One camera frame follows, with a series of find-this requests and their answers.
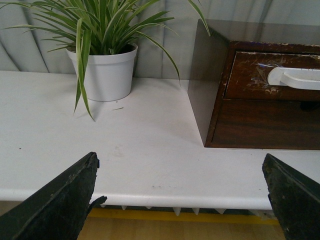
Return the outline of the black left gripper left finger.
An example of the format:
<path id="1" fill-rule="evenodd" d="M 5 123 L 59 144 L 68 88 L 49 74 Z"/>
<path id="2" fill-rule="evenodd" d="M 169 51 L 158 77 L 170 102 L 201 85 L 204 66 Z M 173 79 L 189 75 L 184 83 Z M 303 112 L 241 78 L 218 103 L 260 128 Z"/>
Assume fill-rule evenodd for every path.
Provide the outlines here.
<path id="1" fill-rule="evenodd" d="M 106 196 L 92 200 L 97 170 L 90 152 L 22 203 L 0 217 L 2 240 L 75 240 L 92 208 Z"/>

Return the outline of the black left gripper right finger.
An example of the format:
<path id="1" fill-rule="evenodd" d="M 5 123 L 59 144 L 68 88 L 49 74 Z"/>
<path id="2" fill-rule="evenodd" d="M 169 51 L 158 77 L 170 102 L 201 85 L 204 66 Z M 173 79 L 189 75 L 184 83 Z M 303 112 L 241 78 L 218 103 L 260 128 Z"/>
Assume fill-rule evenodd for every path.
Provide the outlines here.
<path id="1" fill-rule="evenodd" d="M 268 199 L 287 240 L 320 238 L 320 184 L 271 154 L 262 164 Z"/>

